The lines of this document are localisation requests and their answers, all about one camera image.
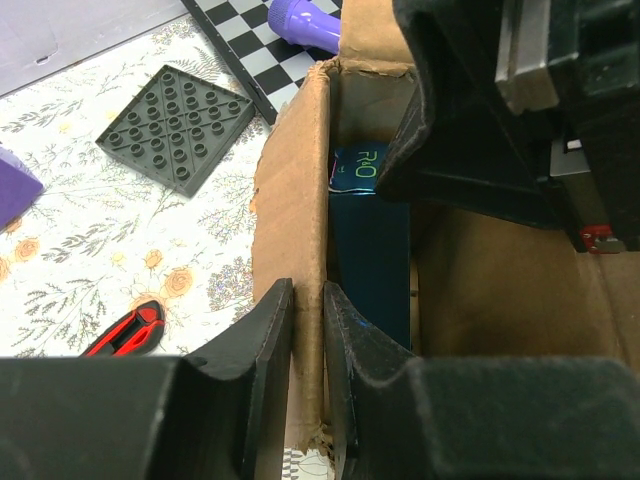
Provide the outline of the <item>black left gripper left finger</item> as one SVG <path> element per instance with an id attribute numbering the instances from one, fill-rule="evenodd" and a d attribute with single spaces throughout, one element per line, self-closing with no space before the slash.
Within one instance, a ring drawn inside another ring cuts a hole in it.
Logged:
<path id="1" fill-rule="evenodd" d="M 277 479 L 294 289 L 185 356 L 5 358 L 5 479 Z"/>

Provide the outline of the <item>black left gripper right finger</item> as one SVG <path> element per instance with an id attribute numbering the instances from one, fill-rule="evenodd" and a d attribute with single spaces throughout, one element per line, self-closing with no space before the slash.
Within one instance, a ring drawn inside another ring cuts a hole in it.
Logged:
<path id="1" fill-rule="evenodd" d="M 639 380 L 602 357 L 422 358 L 324 287 L 340 479 L 635 479 Z"/>

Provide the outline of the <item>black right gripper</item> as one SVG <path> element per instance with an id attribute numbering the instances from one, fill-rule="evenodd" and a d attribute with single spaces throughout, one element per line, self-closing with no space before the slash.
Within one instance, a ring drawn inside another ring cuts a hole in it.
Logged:
<path id="1" fill-rule="evenodd" d="M 581 250 L 638 251 L 638 2 L 396 1 L 393 13 L 417 87 L 378 194 L 558 230 L 549 175 Z"/>

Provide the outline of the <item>red black utility knife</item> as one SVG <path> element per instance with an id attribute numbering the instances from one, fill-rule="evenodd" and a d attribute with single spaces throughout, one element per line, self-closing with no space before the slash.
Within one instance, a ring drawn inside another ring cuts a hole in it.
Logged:
<path id="1" fill-rule="evenodd" d="M 114 322 L 82 353 L 82 356 L 145 355 L 160 343 L 166 325 L 160 303 L 143 303 Z"/>

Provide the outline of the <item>blue green product box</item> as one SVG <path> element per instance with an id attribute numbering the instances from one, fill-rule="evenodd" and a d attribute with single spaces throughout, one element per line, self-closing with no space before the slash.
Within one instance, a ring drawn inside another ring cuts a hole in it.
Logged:
<path id="1" fill-rule="evenodd" d="M 329 215 L 345 294 L 362 316 L 409 349 L 409 206 L 375 193 L 387 148 L 365 141 L 335 150 Z"/>

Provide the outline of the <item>brown cardboard express box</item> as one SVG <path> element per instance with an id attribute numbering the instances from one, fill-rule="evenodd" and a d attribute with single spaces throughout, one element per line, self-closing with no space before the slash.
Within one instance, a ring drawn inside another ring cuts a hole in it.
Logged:
<path id="1" fill-rule="evenodd" d="M 328 164 L 335 141 L 390 140 L 414 89 L 388 1 L 347 1 L 337 57 L 312 66 L 262 150 L 253 292 L 295 288 L 285 443 L 329 443 L 324 391 Z M 639 257 L 577 253 L 560 232 L 454 208 L 412 218 L 425 355 L 598 355 L 639 366 Z"/>

